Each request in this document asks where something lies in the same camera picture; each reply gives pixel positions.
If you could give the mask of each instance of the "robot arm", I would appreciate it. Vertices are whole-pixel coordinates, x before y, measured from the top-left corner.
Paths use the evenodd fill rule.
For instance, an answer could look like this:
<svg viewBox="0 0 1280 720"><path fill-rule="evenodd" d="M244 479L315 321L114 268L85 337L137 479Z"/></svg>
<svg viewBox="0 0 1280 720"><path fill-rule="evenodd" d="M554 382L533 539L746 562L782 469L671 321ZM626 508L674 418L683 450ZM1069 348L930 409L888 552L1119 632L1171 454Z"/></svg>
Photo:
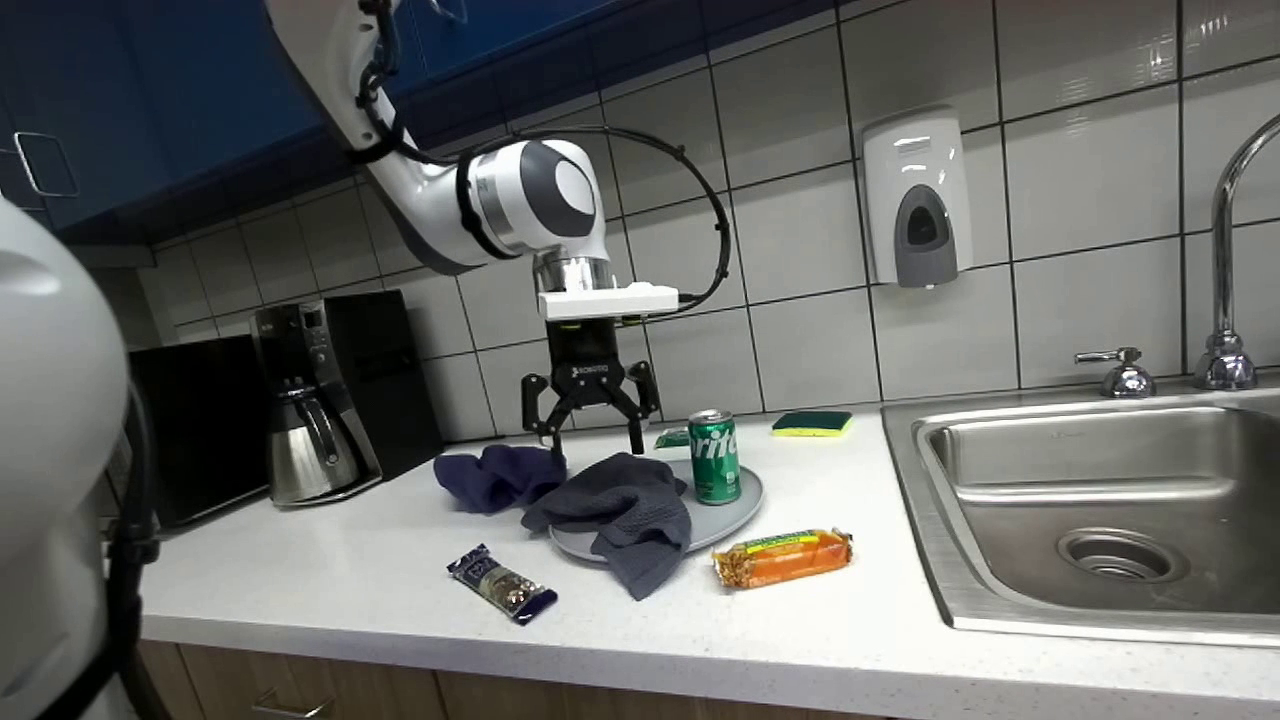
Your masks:
<svg viewBox="0 0 1280 720"><path fill-rule="evenodd" d="M447 273L536 255L545 321L674 311L679 292L616 287L590 160L568 140L511 140L433 160L378 88L395 0L266 0L274 41L345 143L407 227L407 248Z"/></svg>

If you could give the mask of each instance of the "white tile wall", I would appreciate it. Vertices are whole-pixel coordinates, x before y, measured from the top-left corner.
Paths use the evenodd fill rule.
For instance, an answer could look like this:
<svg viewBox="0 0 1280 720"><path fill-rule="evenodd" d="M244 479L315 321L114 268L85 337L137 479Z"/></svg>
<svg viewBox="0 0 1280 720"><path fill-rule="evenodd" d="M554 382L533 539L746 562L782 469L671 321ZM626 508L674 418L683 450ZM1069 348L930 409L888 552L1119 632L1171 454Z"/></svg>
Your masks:
<svg viewBox="0 0 1280 720"><path fill-rule="evenodd" d="M1207 329L1211 184L1280 111L1277 22L1271 0L845 5L504 125L648 129L718 190L737 234L718 296L621 334L669 420L1090 384L1072 353L1116 343L1185 374ZM964 120L979 268L935 292L862 287L857 136L930 103ZM587 147L616 276L700 287L716 234L693 181L644 147ZM1243 175L1235 220L1241 334L1280 363L1280 147ZM141 282L169 343L252 334L270 299L398 287L450 439L519 432L519 376L546 374L527 261L426 276L367 181L160 243Z"/></svg>

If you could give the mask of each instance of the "green soda can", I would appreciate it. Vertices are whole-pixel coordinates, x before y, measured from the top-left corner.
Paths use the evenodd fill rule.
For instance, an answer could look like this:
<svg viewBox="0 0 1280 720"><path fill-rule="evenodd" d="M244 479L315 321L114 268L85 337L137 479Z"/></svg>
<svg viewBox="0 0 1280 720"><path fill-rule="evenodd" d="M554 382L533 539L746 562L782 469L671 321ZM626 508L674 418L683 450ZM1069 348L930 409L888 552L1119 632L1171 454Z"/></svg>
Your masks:
<svg viewBox="0 0 1280 720"><path fill-rule="evenodd" d="M686 418L693 496L700 506L732 506L740 484L732 420L716 409Z"/></svg>

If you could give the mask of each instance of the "coffee maker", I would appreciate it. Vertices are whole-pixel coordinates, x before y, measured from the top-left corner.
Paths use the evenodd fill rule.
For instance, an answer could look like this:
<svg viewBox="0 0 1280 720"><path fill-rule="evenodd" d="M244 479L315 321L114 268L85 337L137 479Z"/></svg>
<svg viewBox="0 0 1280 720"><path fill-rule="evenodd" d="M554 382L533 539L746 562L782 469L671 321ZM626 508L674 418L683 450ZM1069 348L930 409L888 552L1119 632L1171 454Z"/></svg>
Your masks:
<svg viewBox="0 0 1280 720"><path fill-rule="evenodd" d="M256 337L274 508L357 496L442 450L398 292L262 309Z"/></svg>

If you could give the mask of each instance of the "kitchen counter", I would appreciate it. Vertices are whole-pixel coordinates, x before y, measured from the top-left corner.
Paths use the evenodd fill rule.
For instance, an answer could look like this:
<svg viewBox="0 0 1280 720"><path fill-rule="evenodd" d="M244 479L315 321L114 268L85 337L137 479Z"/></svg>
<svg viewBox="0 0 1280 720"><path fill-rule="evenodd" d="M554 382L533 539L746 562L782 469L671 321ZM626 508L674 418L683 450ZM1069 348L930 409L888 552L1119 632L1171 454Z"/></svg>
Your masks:
<svg viewBox="0 0 1280 720"><path fill-rule="evenodd" d="M568 435L563 450L582 469L623 435ZM883 715L1280 715L1280 652L1269 647L946 628L881 418L857 418L839 443L776 443L768 425L740 425L740 461L768 488L740 539L845 529L857 565L718 592L700 552L635 605L605 567L527 537L519 508L457 512L422 464L346 506L274 512L260 499L169 539L143 579L143 638ZM476 546L553 584L561 605L527 628L504 622L442 571Z"/></svg>

